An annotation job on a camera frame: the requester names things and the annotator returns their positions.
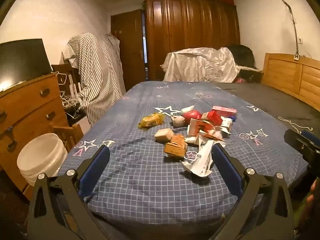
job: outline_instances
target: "bucket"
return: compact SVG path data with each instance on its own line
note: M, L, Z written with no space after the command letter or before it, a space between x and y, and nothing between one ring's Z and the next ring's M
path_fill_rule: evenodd
M19 153L17 166L21 175L34 186L40 173L57 175L68 152L54 133L46 133L30 141Z

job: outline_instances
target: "metal screw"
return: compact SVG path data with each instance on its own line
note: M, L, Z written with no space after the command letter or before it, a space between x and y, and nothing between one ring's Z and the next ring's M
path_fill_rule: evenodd
M38 179L44 179L44 173L40 173L40 174L38 175Z
M70 170L67 171L67 175L68 176L73 176L75 174L75 172L76 171L74 169L70 169Z
M278 179L283 179L282 173L278 172L276 175L277 175Z
M247 171L247 173L250 174L250 175L255 174L255 171L254 171L254 169L252 169L252 168L247 168L246 171Z

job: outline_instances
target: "wooden wardrobe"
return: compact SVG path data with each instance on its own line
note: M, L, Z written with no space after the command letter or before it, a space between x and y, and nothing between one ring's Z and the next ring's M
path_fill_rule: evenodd
M218 0L145 0L149 80L162 81L169 52L240 44L235 5Z

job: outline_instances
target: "white wall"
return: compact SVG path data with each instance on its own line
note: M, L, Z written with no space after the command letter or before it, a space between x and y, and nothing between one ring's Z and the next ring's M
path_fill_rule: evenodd
M111 31L111 15L142 9L143 1L144 0L123 0L121 2L109 3L108 5L106 5L108 11L108 32Z
M241 44L254 54L256 66L263 68L269 53L295 54L291 14L281 0L234 0L237 6ZM320 60L320 23L306 0L285 0L292 8L297 35L303 39L299 54Z
M42 38L50 64L59 64L68 40L108 32L107 10L93 0L16 0L0 25L0 43Z

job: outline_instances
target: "drawer handle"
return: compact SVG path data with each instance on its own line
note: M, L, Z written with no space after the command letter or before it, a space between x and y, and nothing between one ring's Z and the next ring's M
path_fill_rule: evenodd
M50 114L46 114L45 117L47 120L51 121L56 116L56 113L53 111Z
M0 122L4 122L4 120L7 118L7 112L3 111L0 113Z
M13 139L12 143L7 145L8 152L14 151L16 145L17 145L17 141Z
M45 90L41 90L40 91L40 95L42 96L42 97L46 97L47 95L49 95L50 94L50 89L49 88L46 88Z

